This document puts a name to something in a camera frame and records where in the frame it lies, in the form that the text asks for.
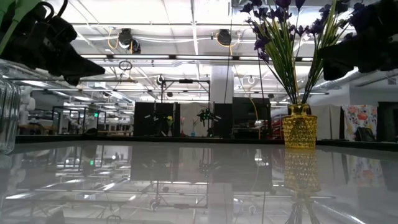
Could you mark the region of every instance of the clear glass jar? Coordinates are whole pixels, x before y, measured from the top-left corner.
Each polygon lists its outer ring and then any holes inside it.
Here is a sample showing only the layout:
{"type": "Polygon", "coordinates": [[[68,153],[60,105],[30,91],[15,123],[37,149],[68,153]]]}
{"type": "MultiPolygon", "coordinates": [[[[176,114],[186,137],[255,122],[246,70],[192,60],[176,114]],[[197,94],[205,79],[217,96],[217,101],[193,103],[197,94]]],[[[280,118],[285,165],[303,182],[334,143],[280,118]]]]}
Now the clear glass jar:
{"type": "Polygon", "coordinates": [[[21,89],[2,76],[5,70],[0,69],[0,154],[14,150],[21,89]]]}

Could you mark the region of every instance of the yellow glass vase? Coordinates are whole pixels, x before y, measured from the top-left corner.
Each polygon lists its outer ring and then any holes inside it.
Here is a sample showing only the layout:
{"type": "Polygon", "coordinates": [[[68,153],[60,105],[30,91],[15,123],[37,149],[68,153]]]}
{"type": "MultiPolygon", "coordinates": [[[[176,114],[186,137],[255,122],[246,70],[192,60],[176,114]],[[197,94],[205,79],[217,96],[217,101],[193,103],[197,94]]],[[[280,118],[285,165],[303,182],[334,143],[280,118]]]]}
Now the yellow glass vase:
{"type": "Polygon", "coordinates": [[[317,141],[317,117],[308,115],[309,105],[290,105],[290,116],[283,118],[285,146],[294,150],[315,150],[317,141]]]}

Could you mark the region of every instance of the colorful poster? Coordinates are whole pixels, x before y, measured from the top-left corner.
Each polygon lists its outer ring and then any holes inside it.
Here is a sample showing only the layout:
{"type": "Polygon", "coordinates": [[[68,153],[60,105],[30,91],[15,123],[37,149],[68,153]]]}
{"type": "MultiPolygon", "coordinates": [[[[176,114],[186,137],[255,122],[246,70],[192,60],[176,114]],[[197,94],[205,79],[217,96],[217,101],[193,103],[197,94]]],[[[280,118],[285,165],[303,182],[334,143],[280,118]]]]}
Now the colorful poster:
{"type": "Polygon", "coordinates": [[[355,132],[359,127],[370,128],[376,138],[377,107],[344,105],[342,109],[345,117],[345,139],[355,141],[355,132]]]}

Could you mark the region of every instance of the purple flower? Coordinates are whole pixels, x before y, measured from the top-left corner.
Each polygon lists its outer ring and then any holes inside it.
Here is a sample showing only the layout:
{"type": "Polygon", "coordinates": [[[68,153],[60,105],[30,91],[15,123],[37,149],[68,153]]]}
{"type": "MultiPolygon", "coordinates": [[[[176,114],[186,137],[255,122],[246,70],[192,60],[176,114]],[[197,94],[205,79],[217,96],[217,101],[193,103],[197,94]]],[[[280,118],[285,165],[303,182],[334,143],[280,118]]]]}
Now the purple flower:
{"type": "Polygon", "coordinates": [[[267,16],[267,12],[268,12],[268,8],[267,7],[261,7],[259,8],[259,15],[266,17],[267,16]]]}
{"type": "Polygon", "coordinates": [[[296,0],[296,7],[298,10],[301,9],[301,7],[304,5],[305,0],[296,0]]]}
{"type": "Polygon", "coordinates": [[[278,18],[279,22],[286,22],[286,20],[290,17],[292,17],[292,13],[288,14],[288,12],[283,9],[282,7],[279,7],[276,9],[276,11],[274,12],[275,17],[278,18]]]}
{"type": "Polygon", "coordinates": [[[293,30],[295,30],[296,29],[296,26],[295,25],[291,25],[289,28],[288,28],[288,31],[289,32],[292,32],[293,30]]]}
{"type": "Polygon", "coordinates": [[[275,4],[284,9],[287,9],[291,3],[292,0],[275,0],[275,4]]]}
{"type": "Polygon", "coordinates": [[[305,28],[303,28],[303,26],[299,26],[298,29],[296,29],[295,31],[301,37],[309,29],[310,29],[309,26],[306,26],[305,28]]]}
{"type": "Polygon", "coordinates": [[[267,13],[267,17],[270,19],[275,19],[275,11],[273,9],[271,9],[268,13],[267,13]]]}
{"type": "Polygon", "coordinates": [[[267,38],[257,39],[256,43],[254,43],[254,50],[261,49],[262,51],[264,51],[264,47],[268,43],[269,43],[269,39],[267,39],[267,38]]]}
{"type": "Polygon", "coordinates": [[[336,3],[336,12],[337,14],[341,14],[348,10],[348,4],[350,0],[339,0],[336,3]]]}
{"type": "Polygon", "coordinates": [[[251,1],[251,5],[254,6],[261,6],[262,5],[262,1],[261,0],[249,0],[251,1]]]}
{"type": "Polygon", "coordinates": [[[239,10],[240,12],[247,12],[250,14],[251,10],[253,9],[253,7],[251,6],[250,3],[247,3],[243,6],[242,10],[239,10]]]}
{"type": "Polygon", "coordinates": [[[314,36],[315,34],[320,34],[321,32],[323,32],[323,23],[319,19],[316,19],[312,24],[311,29],[306,31],[306,33],[312,34],[314,36]]]}
{"type": "Polygon", "coordinates": [[[262,59],[265,63],[269,63],[269,55],[267,55],[265,52],[259,53],[259,58],[262,59]]]}
{"type": "Polygon", "coordinates": [[[321,8],[319,12],[321,13],[321,22],[324,23],[330,14],[331,5],[327,4],[325,7],[321,8]]]}
{"type": "Polygon", "coordinates": [[[365,8],[364,4],[359,3],[359,2],[355,3],[353,14],[356,14],[357,12],[359,12],[360,10],[362,10],[364,8],[365,8]]]}

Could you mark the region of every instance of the glass vase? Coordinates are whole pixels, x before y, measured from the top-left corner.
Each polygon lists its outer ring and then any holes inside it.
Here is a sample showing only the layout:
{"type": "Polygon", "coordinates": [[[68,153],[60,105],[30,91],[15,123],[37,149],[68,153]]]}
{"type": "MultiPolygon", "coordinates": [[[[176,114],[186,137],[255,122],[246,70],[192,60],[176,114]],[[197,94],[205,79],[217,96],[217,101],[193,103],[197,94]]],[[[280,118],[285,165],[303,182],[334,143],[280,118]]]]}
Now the glass vase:
{"type": "Polygon", "coordinates": [[[308,104],[290,105],[292,114],[283,118],[285,147],[294,150],[315,150],[317,117],[308,115],[308,104]]]}
{"type": "Polygon", "coordinates": [[[4,79],[0,71],[0,154],[14,150],[20,101],[21,89],[4,79]]]}

